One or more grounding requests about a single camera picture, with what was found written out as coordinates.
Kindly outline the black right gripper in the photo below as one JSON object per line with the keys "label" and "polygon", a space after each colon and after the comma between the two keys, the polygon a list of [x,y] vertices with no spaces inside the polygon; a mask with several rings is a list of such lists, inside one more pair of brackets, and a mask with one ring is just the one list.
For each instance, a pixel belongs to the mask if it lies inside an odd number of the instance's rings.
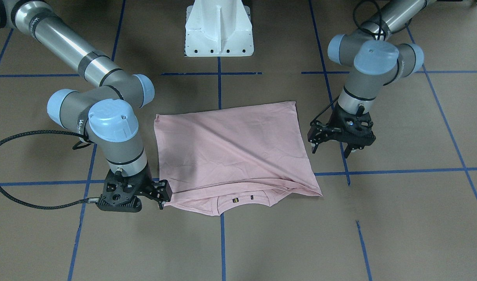
{"label": "black right gripper", "polygon": [[172,194],[167,180],[152,180],[147,164],[133,176],[122,176],[109,170],[96,206],[109,212],[139,212],[142,202],[137,196],[145,196],[157,201],[159,210],[163,210],[165,203],[171,201]]}

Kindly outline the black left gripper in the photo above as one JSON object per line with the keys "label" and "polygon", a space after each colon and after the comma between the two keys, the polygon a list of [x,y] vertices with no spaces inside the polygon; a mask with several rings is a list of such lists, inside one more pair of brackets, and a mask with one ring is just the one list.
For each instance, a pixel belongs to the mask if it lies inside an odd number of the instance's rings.
{"label": "black left gripper", "polygon": [[347,143],[344,158],[348,159],[353,151],[370,146],[376,140],[373,125],[369,112],[361,116],[350,114],[337,103],[327,125],[317,120],[310,123],[308,142],[311,144],[311,152],[316,153],[323,142],[336,140]]}

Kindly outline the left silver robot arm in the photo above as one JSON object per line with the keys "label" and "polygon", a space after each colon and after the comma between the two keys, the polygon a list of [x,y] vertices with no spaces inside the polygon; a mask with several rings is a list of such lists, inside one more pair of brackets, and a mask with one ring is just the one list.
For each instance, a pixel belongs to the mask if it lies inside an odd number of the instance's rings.
{"label": "left silver robot arm", "polygon": [[432,0],[391,0],[383,7],[372,0],[376,13],[359,22],[353,9],[356,30],[338,34],[328,45],[331,61],[351,68],[340,95],[331,103],[333,111],[327,123],[315,117],[310,123],[307,139],[315,153],[323,142],[346,144],[344,157],[364,149],[376,140],[370,110],[381,89],[396,80],[406,78],[424,64],[424,52],[415,43],[389,43],[392,34],[404,30],[412,18]]}

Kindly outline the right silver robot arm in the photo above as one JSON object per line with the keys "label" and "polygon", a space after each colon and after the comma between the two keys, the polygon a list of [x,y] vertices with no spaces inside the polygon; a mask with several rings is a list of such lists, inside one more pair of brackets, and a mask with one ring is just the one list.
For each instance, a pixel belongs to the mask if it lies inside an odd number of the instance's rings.
{"label": "right silver robot arm", "polygon": [[30,135],[71,135],[79,138],[73,149],[96,144],[103,151],[109,171],[100,196],[60,206],[38,206],[16,199],[1,185],[0,193],[23,206],[41,210],[94,203],[107,212],[139,212],[140,196],[156,201],[163,209],[172,191],[167,180],[152,179],[134,113],[134,109],[153,101],[155,88],[151,80],[145,75],[126,73],[64,23],[44,0],[0,0],[0,28],[5,27],[44,45],[94,89],[62,89],[49,98],[46,111],[62,130],[19,133],[1,140],[0,146]]}

